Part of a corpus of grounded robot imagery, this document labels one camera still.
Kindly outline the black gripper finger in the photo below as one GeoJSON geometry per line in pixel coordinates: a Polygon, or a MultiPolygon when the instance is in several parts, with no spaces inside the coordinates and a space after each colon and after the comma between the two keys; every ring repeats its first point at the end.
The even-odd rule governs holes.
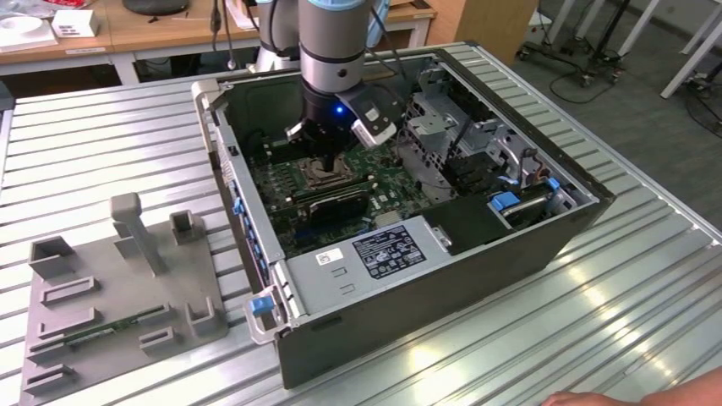
{"type": "Polygon", "coordinates": [[[334,170],[337,156],[341,153],[341,146],[333,141],[325,141],[319,146],[319,150],[322,169],[326,172],[331,172],[334,170]]]}
{"type": "Polygon", "coordinates": [[[318,138],[318,125],[313,122],[299,122],[285,128],[289,144],[309,157],[323,155],[323,145],[318,138]]]}

